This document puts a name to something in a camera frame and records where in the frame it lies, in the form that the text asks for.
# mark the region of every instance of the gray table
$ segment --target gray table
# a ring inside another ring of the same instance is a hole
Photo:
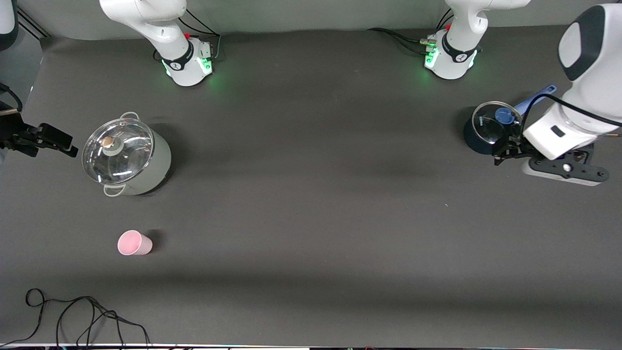
[[[191,88],[146,40],[48,43],[25,119],[82,147],[135,111],[173,171],[152,194],[111,199],[79,159],[11,154],[0,339],[30,333],[36,286],[93,295],[157,343],[622,348],[619,141],[598,143],[611,179],[590,188],[494,167],[461,140],[469,106],[569,88],[563,30],[491,29],[452,82],[375,32],[228,35]],[[155,251],[121,256],[128,229]],[[53,341],[59,311],[33,342]],[[67,314],[68,340],[89,317]],[[97,341],[116,342],[112,323]]]

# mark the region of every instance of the white pot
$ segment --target white pot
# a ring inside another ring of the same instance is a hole
[[[108,197],[151,191],[170,168],[169,144],[134,112],[97,129],[86,142],[83,165]]]

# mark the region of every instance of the pink cup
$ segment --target pink cup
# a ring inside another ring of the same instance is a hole
[[[123,255],[145,255],[152,247],[151,239],[136,230],[125,231],[117,242],[117,249]]]

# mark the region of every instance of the white robot link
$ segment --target white robot link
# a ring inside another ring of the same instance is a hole
[[[531,0],[445,0],[453,11],[450,30],[428,35],[436,44],[429,46],[424,67],[443,79],[462,77],[473,65],[477,45],[488,28],[484,11],[524,7]]]
[[[622,4],[593,6],[562,36],[559,61],[572,88],[518,137],[494,145],[495,164],[530,157],[526,174],[595,186],[604,168],[590,165],[593,143],[622,126]]]
[[[173,21],[185,13],[186,0],[100,0],[100,6],[110,19],[153,44],[167,74],[178,85],[196,85],[212,73],[210,44],[187,38]]]

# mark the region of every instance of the cable connector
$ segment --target cable connector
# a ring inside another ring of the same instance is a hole
[[[436,40],[435,39],[419,39],[419,44],[430,46],[430,47],[436,47]]]

